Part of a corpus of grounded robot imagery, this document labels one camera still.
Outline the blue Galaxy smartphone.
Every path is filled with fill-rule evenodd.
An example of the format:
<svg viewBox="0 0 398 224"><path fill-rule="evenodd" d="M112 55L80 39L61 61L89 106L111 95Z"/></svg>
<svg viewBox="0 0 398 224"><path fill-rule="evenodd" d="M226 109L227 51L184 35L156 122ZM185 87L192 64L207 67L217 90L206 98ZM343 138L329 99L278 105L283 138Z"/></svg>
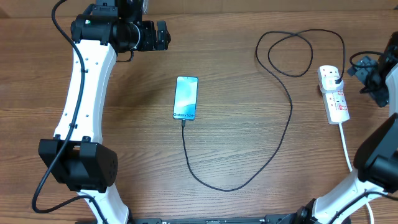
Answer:
<svg viewBox="0 0 398 224"><path fill-rule="evenodd" d="M198 78L177 77L173 119L194 120L197 108Z"/></svg>

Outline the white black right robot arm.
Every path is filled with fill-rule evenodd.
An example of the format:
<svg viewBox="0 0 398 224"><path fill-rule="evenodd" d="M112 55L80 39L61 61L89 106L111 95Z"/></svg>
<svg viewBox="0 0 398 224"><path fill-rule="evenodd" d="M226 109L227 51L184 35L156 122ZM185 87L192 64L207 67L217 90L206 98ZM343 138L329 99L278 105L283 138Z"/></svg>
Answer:
<svg viewBox="0 0 398 224"><path fill-rule="evenodd" d="M378 74L379 87L389 94L389 118L358 148L354 169L332 191L311 200L281 223L349 223L349 216L378 198L397 191L397 33L376 63L353 65Z"/></svg>

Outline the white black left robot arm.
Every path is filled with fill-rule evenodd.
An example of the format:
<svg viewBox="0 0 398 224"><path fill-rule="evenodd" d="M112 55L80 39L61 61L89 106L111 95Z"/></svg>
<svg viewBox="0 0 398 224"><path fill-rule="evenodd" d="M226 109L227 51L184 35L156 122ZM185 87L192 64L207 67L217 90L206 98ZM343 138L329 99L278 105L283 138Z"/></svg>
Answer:
<svg viewBox="0 0 398 224"><path fill-rule="evenodd" d="M118 157L103 145L102 120L118 55L168 48L166 23L145 21L146 10L146 1L96 1L76 17L65 34L73 68L63 114L53 138L39 142L45 175L85 200L96 223L134 221L116 188Z"/></svg>

